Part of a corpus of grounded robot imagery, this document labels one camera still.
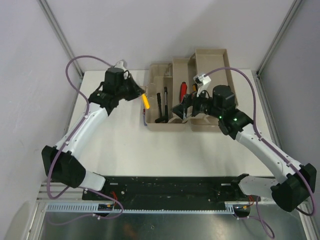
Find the translucent brown plastic toolbox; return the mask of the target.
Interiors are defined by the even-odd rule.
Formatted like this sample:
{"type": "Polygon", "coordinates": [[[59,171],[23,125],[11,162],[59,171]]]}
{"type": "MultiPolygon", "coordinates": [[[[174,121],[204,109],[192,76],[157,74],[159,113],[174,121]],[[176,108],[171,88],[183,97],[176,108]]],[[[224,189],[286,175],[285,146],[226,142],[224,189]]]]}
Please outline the translucent brown plastic toolbox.
{"type": "Polygon", "coordinates": [[[229,65],[226,49],[196,49],[191,57],[175,57],[172,62],[151,64],[146,86],[146,95],[150,104],[150,108],[145,113],[148,129],[153,132],[180,132],[184,131],[190,123],[194,132],[218,132],[220,129],[217,118],[200,113],[195,117],[180,119],[172,112],[172,108],[180,104],[179,93],[182,82],[187,84],[187,94],[192,94],[192,85],[196,84],[194,77],[215,69],[220,70],[209,76],[211,82],[202,95],[206,98],[212,97],[213,88],[218,85],[229,86],[234,92],[232,73],[224,69],[229,65]],[[168,123],[155,123],[159,117],[157,93],[161,96],[162,114],[165,114],[164,87],[167,87],[168,91],[168,123]]]}

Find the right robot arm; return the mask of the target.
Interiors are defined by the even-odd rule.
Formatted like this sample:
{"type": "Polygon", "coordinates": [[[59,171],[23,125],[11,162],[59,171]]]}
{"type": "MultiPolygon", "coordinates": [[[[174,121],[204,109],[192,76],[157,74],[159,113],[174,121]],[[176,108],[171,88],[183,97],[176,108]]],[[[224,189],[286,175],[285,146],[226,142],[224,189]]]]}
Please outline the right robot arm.
{"type": "Polygon", "coordinates": [[[242,174],[230,188],[231,196],[242,201],[248,195],[273,199],[284,211],[292,212],[308,197],[312,197],[316,186],[316,168],[301,164],[288,156],[274,143],[264,138],[248,115],[237,109],[235,94],[226,85],[214,87],[212,96],[195,92],[186,94],[172,112],[181,119],[205,114],[218,119],[221,132],[249,149],[273,174],[274,179],[242,174]]]}

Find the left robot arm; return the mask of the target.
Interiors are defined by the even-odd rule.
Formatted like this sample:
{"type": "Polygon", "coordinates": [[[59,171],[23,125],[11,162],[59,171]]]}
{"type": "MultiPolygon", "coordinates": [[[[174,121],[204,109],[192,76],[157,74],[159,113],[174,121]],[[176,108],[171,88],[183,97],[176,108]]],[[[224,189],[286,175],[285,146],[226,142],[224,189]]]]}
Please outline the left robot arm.
{"type": "Polygon", "coordinates": [[[107,199],[111,188],[105,184],[105,177],[87,170],[80,163],[80,156],[99,125],[121,100],[132,101],[144,93],[126,68],[119,65],[108,68],[104,80],[86,99],[83,116],[54,146],[43,148],[41,155],[48,179],[71,188],[92,189],[98,199],[107,199]]]}

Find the black T-handle wrench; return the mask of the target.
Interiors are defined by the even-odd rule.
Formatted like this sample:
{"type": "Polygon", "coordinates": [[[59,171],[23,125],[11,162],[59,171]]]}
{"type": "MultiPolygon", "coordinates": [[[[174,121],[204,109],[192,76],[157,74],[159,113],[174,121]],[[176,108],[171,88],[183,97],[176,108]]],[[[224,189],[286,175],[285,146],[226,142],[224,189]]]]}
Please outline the black T-handle wrench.
{"type": "Polygon", "coordinates": [[[157,105],[158,105],[159,117],[155,120],[155,123],[156,124],[158,124],[158,123],[168,123],[168,122],[165,122],[165,115],[163,115],[163,112],[162,112],[161,94],[158,92],[156,94],[156,96],[157,96],[157,105]]]}

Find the yellow black handled tool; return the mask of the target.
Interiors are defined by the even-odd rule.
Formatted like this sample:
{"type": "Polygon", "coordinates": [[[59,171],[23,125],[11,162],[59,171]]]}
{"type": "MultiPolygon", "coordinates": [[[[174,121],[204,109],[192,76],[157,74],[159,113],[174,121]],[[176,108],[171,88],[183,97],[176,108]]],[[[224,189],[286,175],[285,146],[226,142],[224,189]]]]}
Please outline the yellow black handled tool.
{"type": "Polygon", "coordinates": [[[150,103],[149,103],[149,100],[148,100],[146,94],[143,93],[142,96],[141,96],[141,98],[142,98],[142,102],[143,102],[144,108],[145,108],[146,110],[149,110],[149,109],[150,109],[150,103]]]}

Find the red handled tool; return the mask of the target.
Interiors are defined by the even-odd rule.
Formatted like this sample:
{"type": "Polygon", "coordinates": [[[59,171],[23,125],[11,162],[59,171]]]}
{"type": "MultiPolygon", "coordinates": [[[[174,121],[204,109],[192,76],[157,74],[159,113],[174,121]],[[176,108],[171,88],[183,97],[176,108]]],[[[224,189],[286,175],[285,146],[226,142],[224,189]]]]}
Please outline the red handled tool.
{"type": "Polygon", "coordinates": [[[180,85],[180,89],[179,89],[179,102],[181,103],[184,99],[184,96],[187,94],[187,83],[185,81],[183,81],[180,85]]]}

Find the black pen tool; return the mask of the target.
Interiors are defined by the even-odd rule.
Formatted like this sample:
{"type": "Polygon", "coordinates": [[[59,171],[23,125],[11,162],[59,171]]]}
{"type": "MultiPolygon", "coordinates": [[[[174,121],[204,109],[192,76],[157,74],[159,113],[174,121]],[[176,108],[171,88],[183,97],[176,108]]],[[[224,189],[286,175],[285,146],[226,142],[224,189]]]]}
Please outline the black pen tool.
{"type": "Polygon", "coordinates": [[[165,122],[167,123],[169,120],[169,109],[168,109],[168,88],[164,87],[164,98],[165,98],[165,105],[164,105],[164,117],[165,122]]]}

